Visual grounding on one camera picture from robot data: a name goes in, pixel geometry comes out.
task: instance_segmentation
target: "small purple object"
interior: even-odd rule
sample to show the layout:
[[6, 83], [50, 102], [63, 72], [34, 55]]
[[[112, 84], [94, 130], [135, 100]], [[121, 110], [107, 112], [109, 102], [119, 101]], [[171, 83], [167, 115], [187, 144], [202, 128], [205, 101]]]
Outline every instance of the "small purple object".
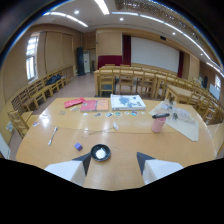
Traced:
[[82, 149], [81, 144], [79, 144], [78, 142], [75, 144], [75, 147], [78, 151], [80, 151]]

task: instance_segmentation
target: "window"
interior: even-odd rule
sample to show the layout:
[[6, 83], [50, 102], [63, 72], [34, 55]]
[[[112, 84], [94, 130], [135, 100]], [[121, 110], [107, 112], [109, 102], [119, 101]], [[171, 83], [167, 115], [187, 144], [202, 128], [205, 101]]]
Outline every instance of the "window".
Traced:
[[215, 88], [218, 89], [219, 91], [221, 89], [221, 80], [217, 75], [215, 76]]
[[26, 72], [28, 82], [37, 78], [36, 53], [39, 34], [30, 37], [26, 51]]

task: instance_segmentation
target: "floor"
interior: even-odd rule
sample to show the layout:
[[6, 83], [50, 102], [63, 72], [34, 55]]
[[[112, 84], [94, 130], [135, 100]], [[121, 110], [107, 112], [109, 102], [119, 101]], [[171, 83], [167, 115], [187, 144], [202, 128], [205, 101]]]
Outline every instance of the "floor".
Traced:
[[[119, 94], [119, 85], [116, 84], [116, 92], [115, 94]], [[128, 93], [121, 92], [121, 95], [129, 95]], [[47, 98], [47, 102], [40, 102], [39, 109], [34, 110], [33, 114], [41, 114], [56, 98], [62, 97], [94, 97], [95, 96], [95, 82], [94, 82], [94, 74], [87, 73], [84, 76], [75, 76], [72, 81], [66, 85], [64, 88], [60, 89], [59, 92], [54, 93], [52, 97]], [[150, 99], [148, 96], [143, 96], [142, 99]], [[14, 132], [12, 138], [9, 142], [9, 147], [11, 149], [10, 160], [16, 160], [16, 153], [20, 146], [22, 138], [18, 134], [17, 131]]]

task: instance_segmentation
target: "pink cup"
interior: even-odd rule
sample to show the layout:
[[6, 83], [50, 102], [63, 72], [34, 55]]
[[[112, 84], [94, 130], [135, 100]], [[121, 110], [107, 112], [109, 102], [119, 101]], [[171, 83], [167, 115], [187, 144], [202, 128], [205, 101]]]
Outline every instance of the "pink cup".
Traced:
[[160, 118], [154, 119], [154, 122], [152, 125], [152, 131], [160, 132], [165, 122], [166, 122], [166, 117], [160, 117]]

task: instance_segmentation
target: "bowl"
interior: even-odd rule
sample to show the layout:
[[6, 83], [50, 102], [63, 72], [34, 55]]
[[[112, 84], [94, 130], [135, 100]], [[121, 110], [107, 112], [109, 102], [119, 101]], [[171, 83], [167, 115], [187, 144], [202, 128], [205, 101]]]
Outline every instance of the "bowl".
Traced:
[[91, 149], [91, 156], [96, 161], [104, 161], [110, 156], [110, 149], [103, 144], [94, 145]]

